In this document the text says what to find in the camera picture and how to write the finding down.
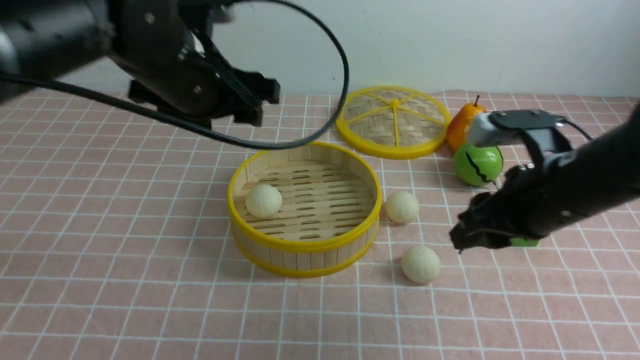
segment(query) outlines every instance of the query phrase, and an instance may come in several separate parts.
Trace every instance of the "robotic arm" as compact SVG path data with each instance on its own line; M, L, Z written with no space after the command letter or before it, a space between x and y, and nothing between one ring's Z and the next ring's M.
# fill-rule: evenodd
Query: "robotic arm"
M456 250L539 240L640 197L640 104L626 123L577 149L557 128L565 124L545 111L476 117L467 141L478 147L523 142L532 163L509 169L499 191L473 197L450 232Z
M131 75L129 98L211 128L233 115L260 126L276 80L233 68L209 37L225 0L20 0L0 3L0 72L53 79L108 57ZM207 52L196 51L198 37ZM30 86L0 83L0 102Z

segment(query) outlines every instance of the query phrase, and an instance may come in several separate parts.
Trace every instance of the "bamboo steamer lid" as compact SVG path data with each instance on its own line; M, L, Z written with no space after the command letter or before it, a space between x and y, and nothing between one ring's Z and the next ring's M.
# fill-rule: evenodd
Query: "bamboo steamer lid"
M429 95L375 86L351 94L336 125L345 142L364 154L407 160L441 148L450 121L447 108Z

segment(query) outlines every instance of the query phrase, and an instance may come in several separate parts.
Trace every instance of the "bamboo steamer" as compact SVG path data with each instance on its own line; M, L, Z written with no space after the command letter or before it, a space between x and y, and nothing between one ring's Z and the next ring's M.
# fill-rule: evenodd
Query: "bamboo steamer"
M282 194L280 212L261 220L245 197L258 184ZM314 142L263 151L233 175L227 202L239 250L257 266L288 277L319 277L360 259L378 232L382 191L374 170L354 152Z

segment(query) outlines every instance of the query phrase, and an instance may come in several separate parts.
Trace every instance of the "black cable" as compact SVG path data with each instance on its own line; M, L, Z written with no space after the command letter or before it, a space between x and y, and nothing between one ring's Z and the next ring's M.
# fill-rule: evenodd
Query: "black cable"
M96 92L87 88L82 88L80 86L62 83L60 81L30 79L24 76L4 74L1 72L0 72L0 80L8 81L11 83L18 83L23 85L39 87L39 88L46 88L49 90L65 92L71 95L84 97L93 101L97 101L103 104L113 106L114 108L119 108L121 110L129 111L131 113L134 113L140 116L148 117L150 119L162 122L164 124L172 125L175 127L179 127L181 129L185 129L187 131L191 131L192 133L202 135L206 138L217 140L223 143L228 143L230 145L236 145L236 146L255 149L255 150L284 150L284 149L292 149L294 147L300 147L300 146L306 145L320 138L320 136L322 136L325 132L327 132L327 130L329 130L331 126L335 124L335 122L338 119L338 116L340 116L340 112L342 111L342 107L346 102L346 98L349 91L349 63L347 61L347 55L344 52L342 46L340 45L340 42L338 41L338 39L331 32L331 30L329 30L329 27L327 27L327 25L325 25L314 14L310 13L306 9L296 4L290 3L286 0L234 0L229 2L228 6L231 6L233 4L238 4L238 3L251 3L251 2L280 4L282 6L291 8L299 13L302 13L303 15L308 17L311 21L315 22L327 34L327 36L329 36L329 39L334 44L336 50L338 50L338 53L340 54L343 71L344 71L344 81L342 85L342 92L340 93L340 99L338 100L338 105L336 107L336 110L333 113L333 115L329 118L329 121L327 121L318 131L300 140L288 141L284 143L269 143L269 142L256 142L251 140L243 140L240 138L236 138L234 136L229 136L223 133L219 133L217 131L213 131L206 127L194 124L188 120L181 119L179 117L167 115L156 110L150 110L143 106L133 104L131 102L121 100L113 96L109 96L109 95Z
M593 138L591 137L591 135L589 135L589 133L587 133L583 128L581 128L580 126L578 126L578 124L574 123L571 120L565 120L565 123L569 124L569 126L571 126L572 128L576 129L580 134L582 134L584 136L585 139L592 141Z

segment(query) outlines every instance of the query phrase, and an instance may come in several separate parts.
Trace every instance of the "bolt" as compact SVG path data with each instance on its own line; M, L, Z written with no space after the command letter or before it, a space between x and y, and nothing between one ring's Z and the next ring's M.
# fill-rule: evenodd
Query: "bolt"
M145 13L145 20L149 25L152 25L156 22L156 17L152 13Z

